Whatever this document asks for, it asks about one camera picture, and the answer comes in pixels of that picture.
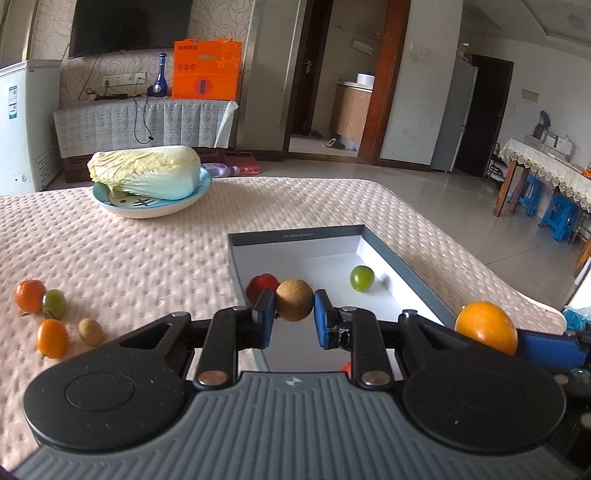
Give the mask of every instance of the orange gift bag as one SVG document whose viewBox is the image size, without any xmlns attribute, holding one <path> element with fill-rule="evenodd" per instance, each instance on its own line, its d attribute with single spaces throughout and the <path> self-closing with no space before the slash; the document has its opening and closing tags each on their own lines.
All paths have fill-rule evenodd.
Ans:
<svg viewBox="0 0 591 480">
<path fill-rule="evenodd" d="M 174 42 L 173 98 L 236 100 L 242 42 L 231 38 Z"/>
</svg>

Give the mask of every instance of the kiwi fruit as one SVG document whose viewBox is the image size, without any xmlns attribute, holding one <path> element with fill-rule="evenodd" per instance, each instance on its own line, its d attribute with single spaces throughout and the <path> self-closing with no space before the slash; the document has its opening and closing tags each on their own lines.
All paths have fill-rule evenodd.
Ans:
<svg viewBox="0 0 591 480">
<path fill-rule="evenodd" d="M 279 316 L 288 322 L 305 319 L 314 306 L 314 292 L 303 280 L 291 278 L 277 287 L 275 307 Z"/>
<path fill-rule="evenodd" d="M 103 329 L 95 320 L 81 320 L 78 324 L 78 334 L 86 345 L 96 346 L 103 341 Z"/>
</svg>

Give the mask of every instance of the gray ribbed grip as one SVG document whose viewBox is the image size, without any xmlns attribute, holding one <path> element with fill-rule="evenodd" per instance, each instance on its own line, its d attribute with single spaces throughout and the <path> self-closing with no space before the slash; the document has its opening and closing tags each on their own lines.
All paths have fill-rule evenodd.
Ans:
<svg viewBox="0 0 591 480">
<path fill-rule="evenodd" d="M 457 452 L 416 430 L 392 398 L 342 373 L 246 372 L 200 393 L 169 431 L 141 447 L 74 455 L 41 447 L 22 480 L 570 480 L 549 449 L 505 457 Z"/>
</svg>

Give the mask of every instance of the red tomato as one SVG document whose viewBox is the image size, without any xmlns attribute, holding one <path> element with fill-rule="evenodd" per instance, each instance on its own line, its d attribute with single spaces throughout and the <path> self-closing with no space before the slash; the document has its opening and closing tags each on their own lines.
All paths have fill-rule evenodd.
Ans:
<svg viewBox="0 0 591 480">
<path fill-rule="evenodd" d="M 351 362 L 347 362 L 343 365 L 343 368 L 340 369 L 342 372 L 345 372 L 349 378 L 351 378 Z"/>
<path fill-rule="evenodd" d="M 246 298 L 254 305 L 265 288 L 277 290 L 278 286 L 279 281 L 270 273 L 257 275 L 251 280 L 246 288 Z"/>
</svg>

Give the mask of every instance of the freezer label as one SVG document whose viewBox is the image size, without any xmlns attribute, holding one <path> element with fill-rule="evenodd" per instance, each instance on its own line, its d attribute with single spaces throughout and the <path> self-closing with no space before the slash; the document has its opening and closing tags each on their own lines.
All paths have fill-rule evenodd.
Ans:
<svg viewBox="0 0 591 480">
<path fill-rule="evenodd" d="M 8 89 L 8 118 L 17 117 L 17 86 Z"/>
</svg>

